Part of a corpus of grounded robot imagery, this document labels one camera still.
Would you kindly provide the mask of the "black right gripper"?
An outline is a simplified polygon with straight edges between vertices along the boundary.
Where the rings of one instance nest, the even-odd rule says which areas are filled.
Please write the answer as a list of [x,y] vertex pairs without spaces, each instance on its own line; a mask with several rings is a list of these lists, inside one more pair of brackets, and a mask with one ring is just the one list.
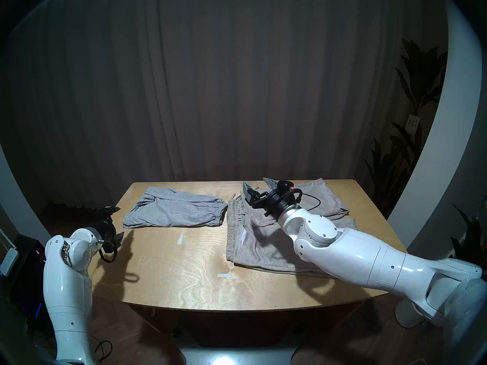
[[[263,181],[269,190],[274,190],[278,187],[279,181],[277,180],[263,177]],[[263,209],[266,217],[280,217],[289,206],[294,205],[294,195],[290,193],[285,193],[284,197],[282,197],[277,191],[258,192],[247,182],[243,182],[243,196],[251,208]]]

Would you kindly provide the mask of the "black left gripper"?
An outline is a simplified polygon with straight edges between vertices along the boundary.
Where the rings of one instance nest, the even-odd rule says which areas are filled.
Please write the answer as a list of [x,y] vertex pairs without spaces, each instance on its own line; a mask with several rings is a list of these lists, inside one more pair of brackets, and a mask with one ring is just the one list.
[[120,210],[117,206],[105,206],[104,211],[95,211],[91,228],[98,232],[105,253],[116,253],[121,246],[124,232],[116,233],[111,216]]

